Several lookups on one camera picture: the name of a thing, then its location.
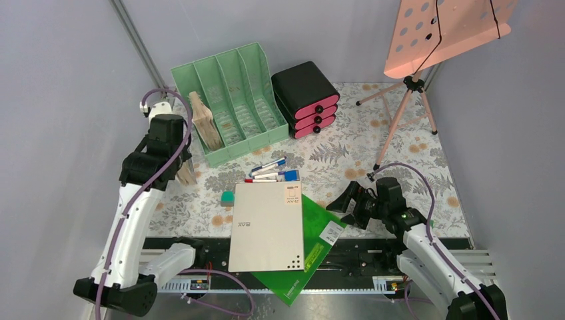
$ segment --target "green eraser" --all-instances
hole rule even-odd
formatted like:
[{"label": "green eraser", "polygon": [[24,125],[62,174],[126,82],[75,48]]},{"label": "green eraser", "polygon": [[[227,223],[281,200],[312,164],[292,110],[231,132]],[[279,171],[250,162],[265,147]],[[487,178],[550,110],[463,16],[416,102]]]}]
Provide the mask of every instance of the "green eraser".
[{"label": "green eraser", "polygon": [[234,202],[235,202],[235,195],[233,194],[233,191],[224,191],[222,193],[222,197],[220,199],[220,206],[233,207]]}]

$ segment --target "green plastic rack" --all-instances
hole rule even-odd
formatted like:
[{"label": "green plastic rack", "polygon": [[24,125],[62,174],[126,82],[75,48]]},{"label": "green plastic rack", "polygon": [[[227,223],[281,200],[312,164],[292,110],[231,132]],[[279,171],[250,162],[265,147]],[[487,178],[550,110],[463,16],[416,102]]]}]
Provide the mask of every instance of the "green plastic rack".
[{"label": "green plastic rack", "polygon": [[224,147],[204,149],[217,167],[288,138],[288,123],[275,104],[267,56],[258,43],[171,69],[179,93],[196,91],[210,108]]}]

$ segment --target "robotic arm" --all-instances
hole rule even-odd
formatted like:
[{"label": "robotic arm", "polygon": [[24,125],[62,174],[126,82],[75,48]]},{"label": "robotic arm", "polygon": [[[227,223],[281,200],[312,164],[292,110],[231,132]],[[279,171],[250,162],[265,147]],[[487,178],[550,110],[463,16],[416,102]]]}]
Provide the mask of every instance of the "robotic arm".
[{"label": "robotic arm", "polygon": [[389,256],[396,259],[382,261],[385,267],[396,267],[408,275],[446,319],[497,319],[488,307],[498,319],[507,319],[502,291],[496,285],[485,286],[471,275],[435,235],[430,240],[426,218],[406,206],[395,178],[381,178],[376,181],[376,194],[369,191],[372,189],[351,181],[346,191],[326,209],[345,213],[350,201],[355,200],[352,214],[343,217],[342,222],[366,229],[369,219],[381,220],[396,236],[396,243],[389,252]]},{"label": "robotic arm", "polygon": [[141,191],[185,142],[184,119],[173,115],[168,103],[158,103],[151,112],[147,110],[146,116],[150,121],[149,132],[123,161],[117,210],[104,251],[91,276],[77,280],[73,289],[75,295],[92,303],[101,290],[100,305],[140,317],[149,312],[158,288],[182,270],[203,265],[204,259],[201,241],[178,238],[178,243],[139,270],[139,256],[153,212],[167,183],[175,179],[191,158],[189,139],[171,165]]}]

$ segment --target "pink drawer front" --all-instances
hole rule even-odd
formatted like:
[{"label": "pink drawer front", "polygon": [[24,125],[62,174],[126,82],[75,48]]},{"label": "pink drawer front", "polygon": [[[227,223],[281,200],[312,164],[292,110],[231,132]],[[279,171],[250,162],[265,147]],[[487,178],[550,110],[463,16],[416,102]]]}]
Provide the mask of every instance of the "pink drawer front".
[{"label": "pink drawer front", "polygon": [[313,115],[309,115],[304,119],[298,120],[296,122],[296,125],[294,125],[294,129],[295,130],[304,129],[305,127],[308,127],[313,123],[319,125],[323,122],[323,119],[326,119],[327,117],[333,115],[336,110],[337,110],[337,105],[333,105],[331,107],[327,107],[326,109],[324,109],[322,113],[314,113]]},{"label": "pink drawer front", "polygon": [[320,100],[316,103],[313,103],[313,104],[308,105],[306,107],[300,108],[294,114],[294,118],[300,120],[300,119],[308,117],[309,115],[312,115],[314,113],[318,113],[318,114],[322,113],[323,111],[319,110],[320,108],[318,108],[318,110],[316,110],[316,107],[321,106],[322,108],[326,109],[327,107],[335,105],[338,100],[339,100],[338,95],[331,95],[330,97],[322,99],[322,100]]},{"label": "pink drawer front", "polygon": [[331,115],[331,116],[327,117],[326,119],[323,119],[322,123],[320,123],[319,125],[314,123],[312,125],[309,125],[308,127],[305,127],[304,129],[296,131],[294,133],[293,137],[295,139],[299,139],[301,137],[304,137],[305,135],[311,134],[312,132],[313,133],[320,133],[320,130],[322,128],[331,125],[334,121],[335,121],[335,115]]}]

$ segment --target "table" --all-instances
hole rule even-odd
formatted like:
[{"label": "table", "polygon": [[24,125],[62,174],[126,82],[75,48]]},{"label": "table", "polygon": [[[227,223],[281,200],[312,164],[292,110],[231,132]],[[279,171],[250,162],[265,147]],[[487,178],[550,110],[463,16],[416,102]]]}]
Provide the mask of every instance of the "table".
[{"label": "table", "polygon": [[[234,190],[251,168],[286,155],[285,169],[299,169],[302,192],[325,207],[337,198],[349,181],[363,187],[374,187],[366,173],[374,165],[380,146],[384,145],[390,119],[382,99],[356,106],[355,101],[386,88],[392,83],[335,83],[341,94],[336,121],[318,135],[288,139],[210,168],[198,142],[191,145],[198,185],[184,187],[169,183],[167,192],[149,225],[149,237],[229,237],[232,208],[220,207],[223,191]],[[400,105],[405,90],[386,94],[391,114]],[[175,112],[183,113],[175,102]],[[413,95],[401,123],[425,113],[419,95]],[[421,170],[436,195],[433,225],[440,237],[469,237],[469,232],[449,172],[438,135],[432,135],[427,119],[399,129],[390,144],[383,164],[401,161]],[[408,205],[426,215],[430,197],[422,181],[403,167],[387,169],[381,176],[396,177]],[[392,237],[380,221],[372,220],[367,230],[348,226],[342,237]]]}]

